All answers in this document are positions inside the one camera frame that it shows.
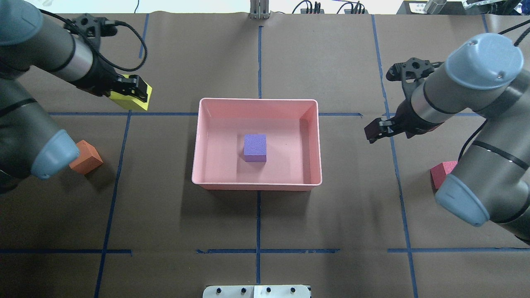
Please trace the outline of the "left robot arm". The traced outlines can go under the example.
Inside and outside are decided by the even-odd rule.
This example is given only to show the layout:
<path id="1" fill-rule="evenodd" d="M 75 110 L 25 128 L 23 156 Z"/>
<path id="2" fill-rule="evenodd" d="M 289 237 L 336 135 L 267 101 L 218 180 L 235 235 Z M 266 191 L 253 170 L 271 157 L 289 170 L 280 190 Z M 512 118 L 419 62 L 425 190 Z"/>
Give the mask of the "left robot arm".
<path id="1" fill-rule="evenodd" d="M 24 0 L 1 2 L 1 193 L 28 177 L 49 179 L 72 165 L 81 149 L 32 96 L 31 91 L 66 82 L 93 96 L 107 97 L 126 110 L 148 109 L 152 87 L 138 67 L 110 62 L 101 39 L 123 26 L 147 45 L 128 23 L 82 14 L 67 19 Z"/>

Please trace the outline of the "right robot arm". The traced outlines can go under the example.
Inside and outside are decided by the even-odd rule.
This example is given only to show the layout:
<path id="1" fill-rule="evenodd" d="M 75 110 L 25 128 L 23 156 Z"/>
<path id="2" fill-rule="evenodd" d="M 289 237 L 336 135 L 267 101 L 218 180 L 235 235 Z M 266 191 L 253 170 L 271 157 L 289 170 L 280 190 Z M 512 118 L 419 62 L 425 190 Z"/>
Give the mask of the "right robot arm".
<path id="1" fill-rule="evenodd" d="M 434 131 L 465 109 L 484 121 L 460 150 L 435 201 L 462 221 L 493 222 L 528 245 L 530 239 L 529 71 L 520 44 L 501 33 L 472 36 L 444 62 L 410 58 L 394 64 L 388 81 L 400 81 L 404 100 L 389 119 L 365 128 L 369 143 L 397 134 Z"/>

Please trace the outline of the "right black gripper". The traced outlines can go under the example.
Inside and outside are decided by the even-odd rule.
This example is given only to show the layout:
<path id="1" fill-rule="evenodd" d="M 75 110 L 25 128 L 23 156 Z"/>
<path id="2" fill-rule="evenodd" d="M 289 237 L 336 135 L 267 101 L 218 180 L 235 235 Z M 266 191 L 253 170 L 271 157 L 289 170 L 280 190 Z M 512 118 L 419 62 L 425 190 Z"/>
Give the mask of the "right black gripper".
<path id="1" fill-rule="evenodd" d="M 409 101 L 403 101 L 396 109 L 394 117 L 384 120 L 376 118 L 364 127 L 366 140 L 373 144 L 377 140 L 405 133 L 407 138 L 426 134 L 441 126 L 441 123 L 431 123 L 422 119 L 413 110 Z"/>

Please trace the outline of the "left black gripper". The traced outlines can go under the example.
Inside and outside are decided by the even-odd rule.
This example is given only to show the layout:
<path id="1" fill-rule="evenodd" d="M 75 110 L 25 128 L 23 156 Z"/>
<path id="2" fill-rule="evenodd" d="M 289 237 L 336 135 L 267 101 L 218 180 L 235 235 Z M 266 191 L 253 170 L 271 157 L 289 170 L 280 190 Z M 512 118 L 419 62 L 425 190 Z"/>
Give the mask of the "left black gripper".
<path id="1" fill-rule="evenodd" d="M 96 58 L 89 71 L 78 80 L 78 88 L 94 96 L 108 96 L 110 94 L 108 98 L 114 102 L 148 103 L 148 95 L 141 98 L 135 94 L 124 95 L 119 93 L 145 92 L 145 83 L 139 75 L 118 76 L 114 67 L 102 58 Z"/>

